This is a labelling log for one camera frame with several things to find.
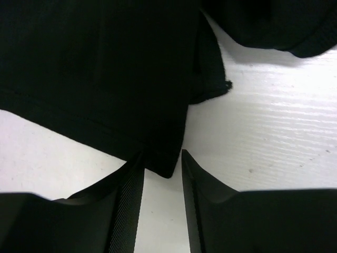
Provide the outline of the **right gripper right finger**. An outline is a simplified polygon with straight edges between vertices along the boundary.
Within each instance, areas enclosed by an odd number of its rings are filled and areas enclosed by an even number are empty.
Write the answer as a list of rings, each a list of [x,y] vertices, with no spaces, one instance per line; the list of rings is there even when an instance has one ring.
[[[236,191],[182,151],[191,252],[336,252],[336,190]]]

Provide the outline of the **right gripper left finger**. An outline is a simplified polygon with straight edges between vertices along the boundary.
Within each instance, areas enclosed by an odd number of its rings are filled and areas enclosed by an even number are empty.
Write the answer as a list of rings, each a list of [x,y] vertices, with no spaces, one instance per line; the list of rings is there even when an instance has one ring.
[[[1,252],[133,252],[144,156],[66,199],[1,194]]]

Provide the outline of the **black tank top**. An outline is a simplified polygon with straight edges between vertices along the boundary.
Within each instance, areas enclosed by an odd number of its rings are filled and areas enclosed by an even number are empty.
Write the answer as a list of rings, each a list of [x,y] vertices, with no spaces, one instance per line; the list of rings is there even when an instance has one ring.
[[[1,109],[170,178],[191,104],[227,94],[237,43],[320,55],[336,1],[1,1]]]

